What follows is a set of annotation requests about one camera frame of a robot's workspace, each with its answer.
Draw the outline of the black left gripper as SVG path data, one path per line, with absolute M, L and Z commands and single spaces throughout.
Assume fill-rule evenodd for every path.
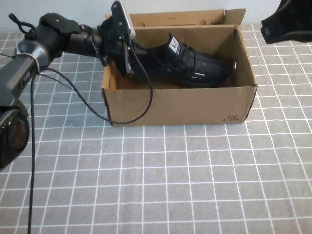
M 104 43 L 104 53 L 110 56 L 119 56 L 119 70 L 122 75 L 131 78 L 134 71 L 129 62 L 128 42 L 130 41 L 130 29 L 125 19 L 106 19 L 99 27 L 98 31 L 102 36 Z M 147 48 L 132 41 L 131 45 L 137 56 L 147 54 Z

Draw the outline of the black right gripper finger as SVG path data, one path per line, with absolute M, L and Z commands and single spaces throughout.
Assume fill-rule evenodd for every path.
M 260 29 L 262 36 L 267 44 L 274 44 L 278 38 L 278 19 L 276 13 L 268 16 L 261 22 L 262 27 Z

